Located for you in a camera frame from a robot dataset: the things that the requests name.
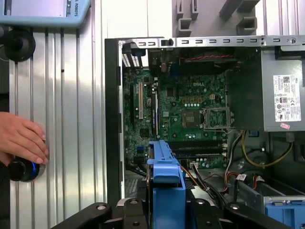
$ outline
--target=barcode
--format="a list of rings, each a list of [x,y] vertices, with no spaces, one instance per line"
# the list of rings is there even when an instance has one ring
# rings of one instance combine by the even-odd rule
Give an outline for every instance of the barcode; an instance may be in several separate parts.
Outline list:
[[[284,83],[290,83],[290,77],[289,76],[284,76],[283,80],[284,80]]]

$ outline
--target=screw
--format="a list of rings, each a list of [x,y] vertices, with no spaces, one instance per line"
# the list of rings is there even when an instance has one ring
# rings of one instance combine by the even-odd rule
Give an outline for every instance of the screw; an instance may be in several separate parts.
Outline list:
[[[230,205],[230,208],[234,209],[234,210],[238,210],[239,209],[239,206],[236,205],[236,204],[231,204]]]
[[[197,200],[197,203],[198,203],[198,204],[203,204],[204,202],[203,202],[202,199],[198,199],[198,200]]]
[[[137,201],[136,199],[132,199],[131,201],[129,201],[129,203],[131,203],[131,204],[137,204],[138,201]]]
[[[98,210],[104,210],[106,208],[106,206],[104,205],[99,205],[96,207]]]

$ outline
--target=person's hand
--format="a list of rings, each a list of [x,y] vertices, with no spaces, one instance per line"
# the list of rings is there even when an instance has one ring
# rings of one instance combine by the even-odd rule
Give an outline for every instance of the person's hand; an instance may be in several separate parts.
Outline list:
[[[43,129],[28,120],[0,112],[0,161],[8,165],[13,156],[37,164],[48,163],[49,151],[44,143]]]

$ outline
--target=black knob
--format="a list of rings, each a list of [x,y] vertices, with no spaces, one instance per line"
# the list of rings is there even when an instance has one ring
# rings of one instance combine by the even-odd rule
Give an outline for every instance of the black knob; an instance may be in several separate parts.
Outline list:
[[[40,165],[21,157],[15,157],[15,159],[9,163],[8,170],[11,180],[26,182],[31,181],[38,176]]]
[[[33,35],[27,30],[11,30],[0,25],[0,44],[4,45],[6,56],[15,61],[22,62],[29,59],[36,47]]]

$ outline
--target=pcie slot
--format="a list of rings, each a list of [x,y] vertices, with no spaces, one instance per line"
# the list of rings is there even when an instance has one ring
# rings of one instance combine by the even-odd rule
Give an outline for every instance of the pcie slot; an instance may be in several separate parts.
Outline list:
[[[134,127],[134,88],[130,85],[130,122]]]
[[[138,83],[139,87],[139,119],[143,119],[143,83]]]

